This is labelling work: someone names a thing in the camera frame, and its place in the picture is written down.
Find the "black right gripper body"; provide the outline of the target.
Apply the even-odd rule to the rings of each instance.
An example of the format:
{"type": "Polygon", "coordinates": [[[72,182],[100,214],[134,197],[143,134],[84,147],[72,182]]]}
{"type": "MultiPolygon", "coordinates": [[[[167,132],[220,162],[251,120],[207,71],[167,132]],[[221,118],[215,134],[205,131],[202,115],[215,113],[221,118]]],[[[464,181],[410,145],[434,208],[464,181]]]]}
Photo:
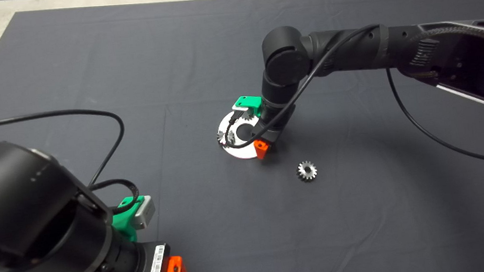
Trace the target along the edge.
{"type": "MultiPolygon", "coordinates": [[[[268,131],[266,131],[260,137],[260,140],[266,141],[267,143],[273,145],[276,143],[277,139],[279,139],[280,135],[284,131],[284,128],[287,126],[292,114],[295,111],[296,105],[292,105],[288,108],[288,110],[280,117],[280,119],[272,126],[268,127],[268,131]]],[[[275,107],[263,107],[261,109],[261,114],[259,121],[253,127],[253,135],[256,135],[260,132],[263,128],[268,126],[268,123],[272,121],[278,113],[282,111],[283,108],[275,108],[275,107]]]]}

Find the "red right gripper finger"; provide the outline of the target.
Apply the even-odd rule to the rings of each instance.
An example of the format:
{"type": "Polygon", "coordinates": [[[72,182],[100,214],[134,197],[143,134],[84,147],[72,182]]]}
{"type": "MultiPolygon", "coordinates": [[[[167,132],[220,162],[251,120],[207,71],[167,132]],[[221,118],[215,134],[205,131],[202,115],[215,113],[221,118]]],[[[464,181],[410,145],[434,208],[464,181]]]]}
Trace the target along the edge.
{"type": "Polygon", "coordinates": [[[268,142],[263,140],[255,140],[254,145],[257,158],[263,160],[269,150],[268,142]]]}

